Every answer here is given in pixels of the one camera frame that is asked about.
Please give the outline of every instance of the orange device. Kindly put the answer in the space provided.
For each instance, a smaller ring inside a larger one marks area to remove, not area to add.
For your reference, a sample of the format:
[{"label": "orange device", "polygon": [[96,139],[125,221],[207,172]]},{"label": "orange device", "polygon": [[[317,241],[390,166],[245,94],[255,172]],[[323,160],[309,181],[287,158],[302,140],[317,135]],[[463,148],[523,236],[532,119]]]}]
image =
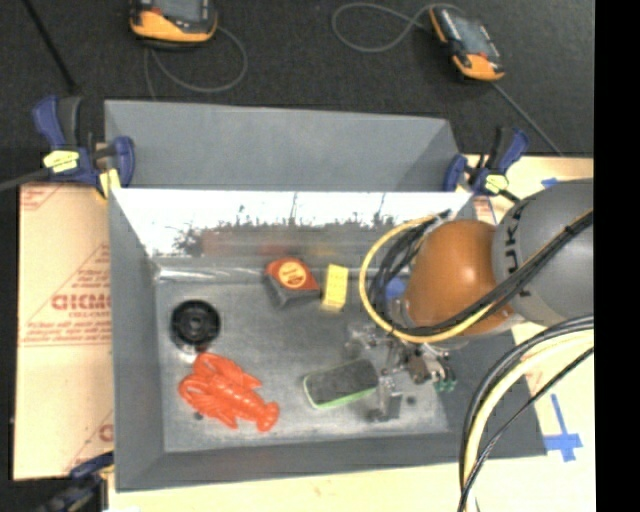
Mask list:
[{"label": "orange device", "polygon": [[218,26],[212,0],[130,1],[131,30],[153,46],[199,46],[211,39]]},{"label": "orange device", "polygon": [[493,82],[504,76],[500,54],[480,21],[450,7],[429,9],[429,19],[463,78]]}]

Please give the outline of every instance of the black wire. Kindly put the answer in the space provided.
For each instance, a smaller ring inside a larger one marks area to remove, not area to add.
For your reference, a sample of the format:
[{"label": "black wire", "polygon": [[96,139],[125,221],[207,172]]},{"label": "black wire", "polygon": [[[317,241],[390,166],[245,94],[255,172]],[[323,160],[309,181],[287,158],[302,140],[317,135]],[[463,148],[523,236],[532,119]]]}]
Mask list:
[{"label": "black wire", "polygon": [[[458,11],[460,11],[461,13],[464,14],[464,12],[459,8],[456,7],[455,5],[449,5],[449,4],[431,4],[431,5],[426,5],[425,7],[422,7],[416,14],[414,14],[412,17],[407,16],[405,14],[402,14],[400,12],[394,11],[392,9],[389,9],[388,7],[383,7],[377,4],[371,4],[371,3],[366,3],[366,2],[353,2],[351,4],[346,4],[343,5],[341,7],[339,7],[334,13],[333,16],[331,17],[331,28],[333,30],[334,35],[342,42],[344,43],[346,46],[348,46],[349,48],[351,48],[352,50],[356,50],[359,51],[361,53],[379,53],[379,52],[385,52],[388,50],[391,50],[393,48],[395,48],[400,42],[402,42],[402,40],[407,36],[407,34],[409,33],[410,29],[413,26],[416,26],[424,31],[428,31],[427,27],[425,27],[423,24],[418,23],[418,19],[420,18],[420,16],[426,12],[427,10],[429,10],[432,7],[448,7],[450,9],[456,9]],[[360,46],[360,45],[356,45],[352,42],[350,42],[349,40],[347,40],[338,30],[338,26],[337,26],[337,19],[338,19],[338,15],[340,15],[343,11],[347,10],[347,9],[352,9],[352,8],[368,8],[368,9],[375,9],[378,11],[381,11],[383,13],[386,14],[390,14],[392,16],[395,16],[397,18],[403,19],[405,21],[407,21],[407,25],[406,27],[402,30],[402,32],[390,43],[382,45],[382,46],[377,46],[377,47],[366,47],[366,46]],[[544,133],[544,131],[537,125],[537,123],[531,118],[531,116],[529,116],[524,109],[518,105],[515,100],[513,98],[511,98],[504,89],[502,89],[499,85],[497,85],[495,82],[489,82],[490,85],[504,98],[504,100],[523,118],[525,119],[525,121],[527,121],[527,123],[529,123],[529,125],[535,130],[535,132],[549,145],[549,147],[551,149],[553,149],[553,151],[558,155],[558,156],[564,156],[563,153],[560,151],[560,149],[558,149],[558,147],[553,143],[553,141],[547,136],[546,133]]]},{"label": "black wire", "polygon": [[[440,214],[440,217],[444,218],[446,216],[445,214],[448,213],[443,212]],[[551,258],[553,258],[553,256],[562,249],[562,247],[564,247],[584,229],[593,224],[593,210],[588,211],[578,219],[574,220],[571,224],[565,226],[564,230],[549,241],[540,252],[527,261],[522,267],[520,267],[520,269],[511,274],[511,276],[502,281],[489,293],[458,312],[453,317],[432,326],[403,328],[401,326],[394,325],[393,320],[386,317],[386,298],[384,296],[384,292],[391,278],[395,277],[395,275],[397,275],[400,270],[407,265],[409,261],[411,261],[413,256],[415,256],[415,253],[409,251],[411,251],[412,246],[420,240],[426,229],[430,227],[433,222],[434,220],[407,230],[407,232],[405,232],[389,248],[380,264],[378,272],[369,286],[368,297],[370,302],[376,308],[376,311],[393,326],[394,331],[396,332],[413,336],[437,334],[458,325],[460,322],[465,321],[470,316],[476,314],[478,311],[481,311],[489,305],[491,305],[491,307],[480,318],[478,318],[477,322],[493,315],[495,312],[503,308],[517,293],[520,293],[524,287],[542,270],[549,260],[551,260]],[[393,270],[389,270],[389,267],[394,261],[396,261],[398,254],[403,250],[407,251],[405,257],[402,258],[395,267],[393,267]]]},{"label": "black wire", "polygon": [[47,45],[47,48],[49,49],[49,52],[51,53],[53,60],[55,60],[56,65],[60,70],[60,73],[62,73],[62,76],[64,77],[64,80],[67,83],[67,92],[71,95],[76,94],[79,91],[80,87],[72,78],[71,73],[69,73],[69,70],[67,69],[67,66],[64,63],[64,60],[58,53],[58,49],[56,48],[56,46],[53,44],[53,41],[51,40],[51,37],[49,36],[49,33],[47,32],[47,29],[44,26],[44,23],[42,23],[40,16],[38,16],[38,12],[35,10],[30,0],[22,0],[22,3],[24,4],[25,8],[29,12],[29,16],[31,16],[31,19],[35,23],[38,29],[38,32],[40,33],[40,37],[42,37],[42,40]]},{"label": "black wire", "polygon": [[562,247],[592,224],[593,210],[589,211],[568,226],[565,226],[565,229],[562,232],[548,242],[538,254],[532,257],[527,263],[520,267],[520,269],[502,281],[502,283],[497,285],[488,294],[481,297],[448,320],[433,326],[421,326],[407,329],[397,328],[396,331],[413,336],[437,334],[458,325],[460,322],[487,307],[489,304],[495,303],[495,305],[492,306],[480,319],[490,316],[495,311],[503,307],[515,294],[519,293]]},{"label": "black wire", "polygon": [[419,249],[418,242],[426,231],[436,222],[447,218],[450,214],[451,210],[445,210],[434,216],[433,219],[407,229],[385,254],[368,288],[369,301],[383,318],[387,317],[387,285],[413,260]]},{"label": "black wire", "polygon": [[463,512],[466,506],[467,500],[469,498],[469,493],[475,483],[480,470],[482,469],[484,463],[489,458],[489,455],[497,442],[500,440],[502,435],[507,431],[507,429],[527,410],[529,409],[540,397],[542,397],[552,386],[558,383],[561,379],[563,379],[569,372],[574,370],[578,365],[584,362],[589,356],[594,353],[594,347],[583,352],[580,356],[574,359],[571,363],[565,366],[560,372],[558,372],[547,384],[545,384],[535,395],[533,395],[519,410],[516,412],[510,419],[507,421],[497,432],[496,434],[489,440],[485,448],[482,450],[480,455],[476,458],[476,462],[469,473],[469,477],[462,488],[460,501],[458,503],[458,512]]},{"label": "black wire", "polygon": [[[471,430],[471,425],[473,420],[475,419],[478,410],[483,405],[486,400],[486,396],[490,392],[491,389],[495,386],[498,380],[509,370],[511,370],[516,363],[518,363],[521,357],[527,353],[529,350],[534,348],[536,345],[547,341],[551,338],[557,338],[560,336],[566,336],[567,334],[572,334],[579,331],[584,331],[587,329],[591,329],[594,326],[595,317],[594,315],[585,315],[577,318],[572,318],[566,320],[564,322],[558,323],[554,326],[548,327],[544,331],[532,336],[531,338],[523,341],[522,343],[516,345],[511,350],[509,350],[506,354],[504,354],[494,365],[489,369],[486,373],[480,384],[478,384],[476,391],[474,392],[471,400],[469,401],[469,406],[467,408],[467,413],[465,415],[465,420],[462,426],[462,442],[460,446],[460,461],[463,460],[464,454],[467,450],[467,443],[469,432]],[[463,485],[464,473],[462,465],[460,466],[460,485]]]}]

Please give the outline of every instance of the black floor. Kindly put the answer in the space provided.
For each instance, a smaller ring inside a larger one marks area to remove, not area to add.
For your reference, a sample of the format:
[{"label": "black floor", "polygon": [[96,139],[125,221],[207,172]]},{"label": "black floor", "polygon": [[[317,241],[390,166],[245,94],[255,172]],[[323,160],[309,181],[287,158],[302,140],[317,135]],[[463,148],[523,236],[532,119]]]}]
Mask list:
[{"label": "black floor", "polygon": [[[429,31],[413,29],[393,49],[363,54],[332,32],[340,0],[219,0],[221,27],[208,47],[162,54],[181,79],[222,86],[248,69],[236,86],[200,94],[177,86],[150,61],[158,100],[229,105],[405,113],[450,121],[461,152],[487,151],[498,125],[517,126],[531,139],[529,154],[593,156],[595,3],[592,0],[456,0],[481,17],[502,54],[506,76],[498,88],[459,81]],[[0,2],[0,180],[39,166],[46,144],[30,110],[49,94],[69,94],[68,80],[45,44],[32,5],[69,77],[83,97],[80,135],[103,136],[102,102],[150,98],[144,48],[127,25],[127,0],[4,0]],[[386,0],[408,16],[419,0]],[[391,41],[404,28],[398,18],[371,10],[345,12],[341,33],[360,45]],[[2,343],[0,480],[10,477],[11,416],[15,378],[16,196],[0,193],[0,343]],[[60,482],[0,487],[0,509],[29,510]]]}]

